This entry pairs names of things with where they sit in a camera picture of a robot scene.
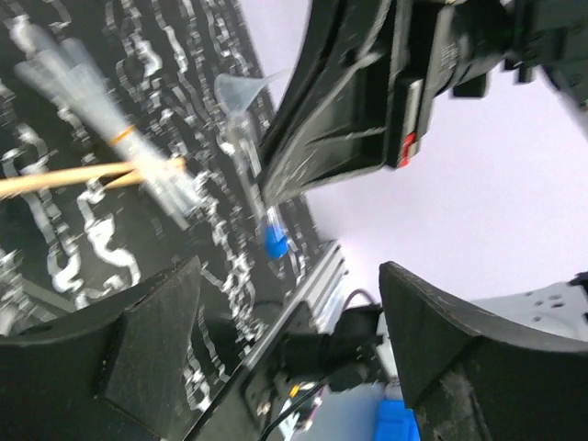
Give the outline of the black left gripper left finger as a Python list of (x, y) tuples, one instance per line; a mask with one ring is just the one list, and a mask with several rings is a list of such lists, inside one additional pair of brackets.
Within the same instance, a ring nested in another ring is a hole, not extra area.
[(167, 438), (199, 280), (193, 257), (85, 309), (2, 338), (2, 439)]

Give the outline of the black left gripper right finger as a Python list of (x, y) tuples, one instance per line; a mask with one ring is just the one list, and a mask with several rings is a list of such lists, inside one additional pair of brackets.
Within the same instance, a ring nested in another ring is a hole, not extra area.
[(585, 342), (508, 321), (393, 262), (379, 289), (421, 439), (586, 439)]

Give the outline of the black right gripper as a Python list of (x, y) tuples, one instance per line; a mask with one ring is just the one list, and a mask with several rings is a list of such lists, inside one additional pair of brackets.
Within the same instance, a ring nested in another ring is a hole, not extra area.
[(408, 13), (400, 35), (397, 1), (312, 2), (298, 63), (262, 141), (266, 204), (386, 160), (407, 165), (434, 99), (446, 91), (485, 97), (498, 64), (519, 84), (541, 69), (587, 128), (586, 2), (412, 1)]

